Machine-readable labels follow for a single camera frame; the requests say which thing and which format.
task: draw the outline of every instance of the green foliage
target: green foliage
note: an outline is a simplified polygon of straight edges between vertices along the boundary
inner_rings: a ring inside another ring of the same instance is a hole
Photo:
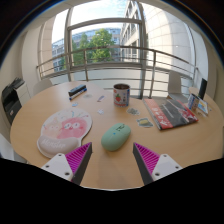
[[[77,47],[76,43],[72,40],[72,51],[76,51],[79,49],[86,49],[91,47],[101,47],[107,45],[114,45],[114,41],[111,40],[112,34],[110,34],[105,29],[100,29],[96,31],[92,40],[89,42],[87,35],[85,33],[82,34],[81,40],[79,42],[79,47]],[[111,61],[111,54],[114,52],[114,49],[97,49],[97,50],[88,50],[86,51],[87,60],[90,62],[100,62],[100,61]],[[62,58],[61,69],[65,69],[65,57]],[[84,55],[83,52],[73,53],[73,65],[82,65],[84,64]]]
[[[108,31],[105,29],[100,29],[96,31],[91,42],[89,43],[89,47],[114,45],[114,41],[112,41],[111,38],[112,34],[108,33]],[[91,53],[91,59],[95,59],[93,62],[111,61],[112,59],[110,57],[113,53],[113,49],[97,49]]]

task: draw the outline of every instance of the mug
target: mug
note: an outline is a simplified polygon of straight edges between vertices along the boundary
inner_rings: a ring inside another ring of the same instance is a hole
[[[130,86],[124,83],[114,85],[114,105],[127,107],[129,105]]]

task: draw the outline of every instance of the round table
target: round table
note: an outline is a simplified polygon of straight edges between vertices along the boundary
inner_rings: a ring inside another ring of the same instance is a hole
[[[85,84],[87,91],[69,100],[68,91]],[[97,102],[104,95],[102,102]],[[223,116],[216,103],[207,95],[209,115],[199,116],[199,121],[169,130],[160,131],[142,100],[130,98],[129,106],[119,108],[113,104],[113,93],[91,82],[75,81],[52,86],[32,97],[17,113],[10,133],[14,150],[31,165],[42,167],[49,158],[40,153],[37,140],[41,127],[48,117],[57,111],[72,107],[91,115],[92,127],[82,139],[82,145],[92,142],[92,155],[81,186],[95,189],[130,189],[144,186],[133,154],[133,143],[143,145],[158,154],[168,154],[183,168],[222,157]],[[127,113],[128,108],[139,110],[139,115]],[[153,127],[138,126],[136,119],[147,117]],[[103,134],[114,124],[124,123],[131,128],[131,134],[124,145],[114,152],[101,145]]]

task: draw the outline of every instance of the pen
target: pen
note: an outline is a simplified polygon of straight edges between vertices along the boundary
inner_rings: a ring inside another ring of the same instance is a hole
[[[85,89],[81,90],[80,92],[76,93],[75,95],[69,97],[69,100],[72,100],[73,98],[75,98],[75,97],[78,96],[79,94],[85,92],[86,90],[87,90],[87,88],[85,88]]]

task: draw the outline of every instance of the book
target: book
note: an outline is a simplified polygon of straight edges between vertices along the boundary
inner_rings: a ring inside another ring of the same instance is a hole
[[[208,115],[208,103],[202,99],[199,100],[198,109]]]
[[[143,99],[160,130],[197,122],[197,117],[181,101],[174,99]]]

